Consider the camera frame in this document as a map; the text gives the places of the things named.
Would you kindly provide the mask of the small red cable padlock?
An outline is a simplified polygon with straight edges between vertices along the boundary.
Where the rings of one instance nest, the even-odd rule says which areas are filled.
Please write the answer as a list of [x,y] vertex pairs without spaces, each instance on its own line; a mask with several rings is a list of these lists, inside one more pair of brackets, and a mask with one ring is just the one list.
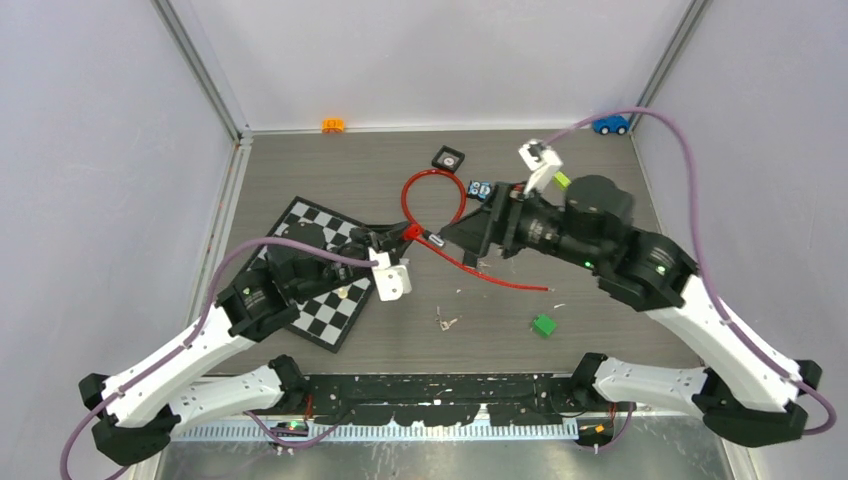
[[444,253],[441,249],[439,249],[438,247],[434,246],[433,244],[428,242],[426,239],[424,239],[422,237],[423,232],[424,232],[424,229],[419,224],[412,223],[410,226],[407,226],[403,230],[402,239],[405,240],[405,241],[414,241],[414,242],[424,246],[425,248],[427,248],[428,250],[430,250],[434,254],[438,255],[442,259],[446,260],[447,262],[449,262],[451,265],[455,266],[456,268],[458,268],[458,269],[462,270],[463,272],[465,272],[469,275],[472,275],[472,276],[474,276],[474,277],[476,277],[480,280],[488,282],[490,284],[497,285],[497,286],[504,287],[504,288],[513,289],[513,290],[520,290],[520,291],[535,291],[535,292],[550,292],[551,291],[551,289],[549,287],[545,287],[545,286],[519,284],[519,283],[501,280],[501,279],[498,279],[498,278],[495,278],[495,277],[491,277],[491,276],[489,276],[485,273],[481,273],[477,270],[474,270],[471,267],[465,266],[461,262],[459,262],[458,260],[450,257],[449,255]]

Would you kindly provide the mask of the small black cable padlock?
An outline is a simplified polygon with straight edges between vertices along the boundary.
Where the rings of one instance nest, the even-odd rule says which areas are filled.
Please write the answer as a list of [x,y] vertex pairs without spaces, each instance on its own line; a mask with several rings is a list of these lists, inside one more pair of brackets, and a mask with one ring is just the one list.
[[461,264],[464,268],[477,271],[479,269],[479,256],[473,252],[464,250]]

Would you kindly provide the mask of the silver keys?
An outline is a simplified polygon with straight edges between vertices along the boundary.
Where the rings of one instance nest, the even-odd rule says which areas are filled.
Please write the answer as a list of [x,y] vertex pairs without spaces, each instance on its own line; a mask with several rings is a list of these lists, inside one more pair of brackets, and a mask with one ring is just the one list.
[[463,318],[462,315],[459,316],[451,316],[446,315],[442,312],[440,306],[436,307],[434,321],[441,331],[450,330],[457,322],[459,322]]

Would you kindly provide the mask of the red cable lock chrome cylinder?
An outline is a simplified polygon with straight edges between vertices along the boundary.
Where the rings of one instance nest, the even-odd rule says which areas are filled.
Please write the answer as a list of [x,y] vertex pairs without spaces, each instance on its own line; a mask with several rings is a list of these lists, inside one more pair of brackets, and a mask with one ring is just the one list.
[[404,219],[417,225],[419,238],[437,250],[447,245],[441,228],[458,220],[465,213],[467,202],[462,181],[455,174],[436,168],[413,174],[400,194]]

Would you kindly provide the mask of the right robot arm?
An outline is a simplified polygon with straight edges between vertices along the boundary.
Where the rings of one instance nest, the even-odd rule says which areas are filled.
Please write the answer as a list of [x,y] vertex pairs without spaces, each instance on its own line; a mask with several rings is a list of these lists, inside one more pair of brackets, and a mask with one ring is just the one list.
[[699,368],[665,368],[587,353],[567,383],[580,408],[648,404],[699,419],[749,448],[800,439],[808,415],[797,400],[817,387],[821,367],[767,347],[713,302],[695,260],[669,237],[636,227],[633,204],[600,175],[574,179],[559,206],[498,183],[440,234],[478,257],[495,245],[507,258],[531,249],[585,268],[612,299],[663,325],[702,360]]

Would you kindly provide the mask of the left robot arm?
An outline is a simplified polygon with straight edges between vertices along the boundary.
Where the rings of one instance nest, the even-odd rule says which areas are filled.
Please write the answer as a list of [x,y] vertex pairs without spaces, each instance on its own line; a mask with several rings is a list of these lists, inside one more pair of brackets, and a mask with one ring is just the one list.
[[362,279],[382,301],[409,293],[403,253],[420,231],[410,222],[357,227],[332,246],[321,225],[300,222],[278,236],[245,242],[243,251],[263,249],[264,257],[226,286],[212,282],[192,325],[124,372],[80,381],[82,400],[96,417],[91,433],[97,450],[128,467],[212,420],[273,408],[298,412],[309,384],[290,356],[229,379],[203,383],[202,377],[293,324],[317,296]]

